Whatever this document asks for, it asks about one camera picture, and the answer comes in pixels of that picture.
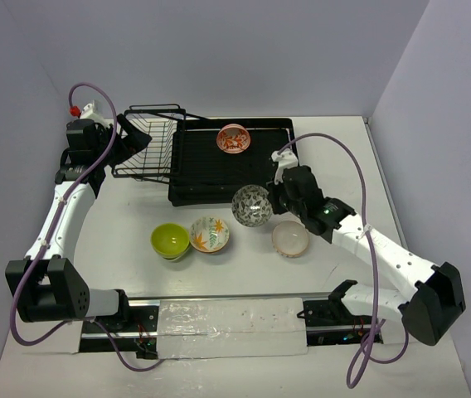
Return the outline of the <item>black leaf pattern bowl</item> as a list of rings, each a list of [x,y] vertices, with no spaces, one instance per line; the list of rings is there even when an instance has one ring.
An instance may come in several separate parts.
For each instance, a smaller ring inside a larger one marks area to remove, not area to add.
[[[232,198],[231,210],[233,216],[243,226],[262,226],[273,215],[268,195],[268,191],[259,185],[242,187]]]

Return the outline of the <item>orange floral bowl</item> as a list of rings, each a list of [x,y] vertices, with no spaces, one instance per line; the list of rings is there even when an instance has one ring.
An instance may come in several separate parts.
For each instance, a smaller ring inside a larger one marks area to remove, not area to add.
[[[228,124],[216,136],[216,145],[224,153],[244,152],[251,144],[249,131],[239,124]]]

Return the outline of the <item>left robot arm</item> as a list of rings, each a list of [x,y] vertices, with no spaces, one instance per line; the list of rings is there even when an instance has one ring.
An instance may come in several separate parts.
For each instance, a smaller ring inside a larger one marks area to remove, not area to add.
[[[73,265],[84,220],[100,193],[105,167],[114,167],[144,150],[150,135],[134,127],[123,114],[116,126],[94,119],[66,125],[68,147],[55,175],[51,208],[35,243],[21,260],[5,271],[11,293],[18,299],[17,316],[25,323],[102,317],[113,330],[125,329],[132,309],[122,289],[92,289]]]

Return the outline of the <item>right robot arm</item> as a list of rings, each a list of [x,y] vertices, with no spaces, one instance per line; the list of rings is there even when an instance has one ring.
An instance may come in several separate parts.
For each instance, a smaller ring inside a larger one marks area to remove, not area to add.
[[[417,341],[434,346],[465,311],[459,270],[437,265],[406,250],[381,232],[364,226],[345,202],[326,197],[308,166],[280,166],[267,186],[274,213],[290,212],[306,229],[353,254],[392,283],[378,293],[380,318],[401,321]]]

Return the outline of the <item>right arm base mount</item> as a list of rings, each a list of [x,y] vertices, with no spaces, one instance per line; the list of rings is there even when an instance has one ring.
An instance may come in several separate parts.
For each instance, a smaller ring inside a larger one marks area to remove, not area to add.
[[[371,329],[369,316],[351,315],[337,300],[304,299],[297,318],[305,322],[309,347],[360,344]]]

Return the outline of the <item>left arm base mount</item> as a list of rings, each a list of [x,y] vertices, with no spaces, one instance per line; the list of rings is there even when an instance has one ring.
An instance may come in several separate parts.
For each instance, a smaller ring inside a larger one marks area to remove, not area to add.
[[[132,353],[136,359],[158,359],[158,314],[160,300],[131,299],[129,317],[116,320],[99,317],[82,323],[79,353],[114,352],[110,336],[120,353]]]

